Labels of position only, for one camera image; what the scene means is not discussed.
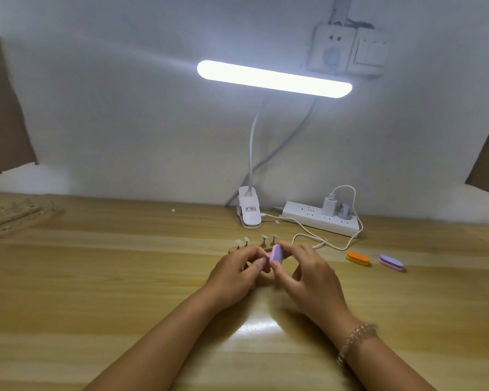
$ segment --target mini nail file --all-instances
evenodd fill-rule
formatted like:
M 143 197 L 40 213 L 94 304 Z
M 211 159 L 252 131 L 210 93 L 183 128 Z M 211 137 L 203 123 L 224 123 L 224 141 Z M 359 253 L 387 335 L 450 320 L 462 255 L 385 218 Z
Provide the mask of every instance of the mini nail file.
M 346 259 L 358 265 L 362 265 L 362 266 L 370 265 L 370 259 L 367 256 L 359 254 L 357 252 L 353 252 L 353 251 L 346 252 Z
M 384 266 L 390 267 L 393 270 L 397 270 L 398 272 L 404 270 L 404 265 L 402 262 L 386 255 L 380 255 L 378 257 L 378 262 Z
M 284 250 L 279 244 L 275 244 L 270 253 L 270 261 L 283 262 Z

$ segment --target orange nail buffer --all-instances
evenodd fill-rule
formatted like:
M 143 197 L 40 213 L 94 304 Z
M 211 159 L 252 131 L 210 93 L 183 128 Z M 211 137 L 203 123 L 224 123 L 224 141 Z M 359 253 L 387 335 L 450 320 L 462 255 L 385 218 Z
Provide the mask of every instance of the orange nail buffer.
M 356 263 L 357 265 L 362 265 L 362 266 L 370 265 L 370 259 L 365 255 L 358 254 L 357 252 L 353 252 L 353 251 L 346 252 L 346 259 L 348 261 Z

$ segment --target white cable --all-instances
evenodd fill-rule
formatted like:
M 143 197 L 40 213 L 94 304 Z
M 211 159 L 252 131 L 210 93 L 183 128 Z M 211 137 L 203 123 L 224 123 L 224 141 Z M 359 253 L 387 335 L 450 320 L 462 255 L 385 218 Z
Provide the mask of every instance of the white cable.
M 343 187 L 347 187 L 347 188 L 351 188 L 353 190 L 353 203 L 352 203 L 352 210 L 353 210 L 353 213 L 355 214 L 355 216 L 357 217 L 357 221 L 360 225 L 360 229 L 357 233 L 355 233 L 348 241 L 348 243 L 346 244 L 346 246 L 344 248 L 339 248 L 339 247 L 335 247 L 332 243 L 329 243 L 328 241 L 324 240 L 323 238 L 313 234 L 312 232 L 310 232 L 309 230 L 307 230 L 304 225 L 302 223 L 300 223 L 299 221 L 297 221 L 296 219 L 294 218 L 289 218 L 289 217 L 283 217 L 283 216 L 280 216 L 280 217 L 277 217 L 277 216 L 274 216 L 274 215 L 271 215 L 271 214 L 267 214 L 267 213 L 261 213 L 261 216 L 268 216 L 268 217 L 272 217 L 272 218 L 277 218 L 277 219 L 282 219 L 282 220 L 287 220 L 287 219 L 290 219 L 296 223 L 299 224 L 299 226 L 304 229 L 304 231 L 306 233 L 308 233 L 307 235 L 305 235 L 304 233 L 297 233 L 291 240 L 292 244 L 295 242 L 295 239 L 298 237 L 298 236 L 304 236 L 304 237 L 307 237 L 309 239 L 313 239 L 313 240 L 316 240 L 316 241 L 320 241 L 319 244 L 317 245 L 314 245 L 313 248 L 314 249 L 318 249 L 320 247 L 323 247 L 325 245 L 327 245 L 328 247 L 331 247 L 331 248 L 334 248 L 336 250 L 339 250 L 339 251 L 345 251 L 349 248 L 349 246 L 351 245 L 352 243 L 352 240 L 358 236 L 358 234 L 360 232 L 362 232 L 362 230 L 364 229 L 364 225 L 362 224 L 361 220 L 360 220 L 360 217 L 357 215 L 357 212 L 355 211 L 355 198 L 357 197 L 357 191 L 355 190 L 354 187 L 352 187 L 351 185 L 341 185 L 337 188 L 335 188 L 333 190 L 332 193 L 335 193 L 335 191 L 339 188 L 343 188 Z
M 264 109 L 267 107 L 268 103 L 270 102 L 270 96 L 267 97 L 267 99 L 263 102 L 261 105 L 261 108 L 259 111 L 255 114 L 255 118 L 253 119 L 253 124 L 252 128 L 250 129 L 250 147 L 249 147 L 249 152 L 248 152 L 248 175 L 250 176 L 248 178 L 248 193 L 252 193 L 252 173 L 253 173 L 253 166 L 252 166 L 252 150 L 253 150 L 253 134 L 255 132 L 255 125 L 257 125 L 257 121 L 261 114 L 263 113 Z
M 252 167 L 252 171 L 257 170 L 263 164 L 268 162 L 272 157 L 275 156 L 275 154 L 277 154 L 277 152 L 279 152 L 282 148 L 284 148 L 284 146 L 286 146 L 293 139 L 293 137 L 295 137 L 297 135 L 297 133 L 299 133 L 299 131 L 306 125 L 306 122 L 308 121 L 311 114 L 313 113 L 313 108 L 315 108 L 317 98 L 318 98 L 317 96 L 314 97 L 313 102 L 310 105 L 310 109 L 306 113 L 306 116 L 304 117 L 304 119 L 302 119 L 301 123 L 292 131 L 292 133 L 290 133 L 289 136 L 287 136 L 287 138 L 285 138 L 279 145 L 277 145 L 277 147 L 273 151 L 271 151 L 262 161 L 257 163 L 254 167 Z M 248 174 L 243 179 L 243 182 L 241 183 L 240 186 L 243 187 L 247 183 L 247 180 L 248 180 Z M 225 207 L 228 206 L 231 203 L 231 201 L 237 197 L 238 194 L 239 194 L 239 191 L 235 191 L 234 195 L 226 201 Z

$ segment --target beaded bracelet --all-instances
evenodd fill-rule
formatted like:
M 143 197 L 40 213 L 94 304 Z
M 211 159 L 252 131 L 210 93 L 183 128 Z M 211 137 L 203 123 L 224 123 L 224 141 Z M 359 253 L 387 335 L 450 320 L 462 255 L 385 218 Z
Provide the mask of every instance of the beaded bracelet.
M 342 365 L 346 359 L 346 354 L 352 349 L 352 346 L 361 340 L 361 338 L 368 332 L 373 331 L 375 335 L 377 334 L 378 326 L 373 324 L 372 322 L 368 324 L 361 325 L 360 328 L 355 329 L 355 332 L 352 332 L 351 335 L 346 339 L 346 343 L 340 349 L 339 355 L 337 356 L 337 362 L 339 365 Z

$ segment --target desk surface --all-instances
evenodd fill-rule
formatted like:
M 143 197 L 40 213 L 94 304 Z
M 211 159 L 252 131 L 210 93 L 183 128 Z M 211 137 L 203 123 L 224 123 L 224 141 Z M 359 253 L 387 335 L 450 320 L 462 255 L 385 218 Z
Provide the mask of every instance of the desk surface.
M 81 389 L 201 287 L 236 239 L 299 232 L 269 220 L 244 230 L 234 209 L 215 206 L 55 200 L 64 215 L 0 240 L 0 390 Z M 353 249 L 372 262 L 395 257 L 408 272 L 320 249 L 354 313 L 378 323 L 385 342 L 438 389 L 489 390 L 489 226 L 364 222 Z M 266 279 L 215 318 L 173 389 L 361 389 L 335 355 Z

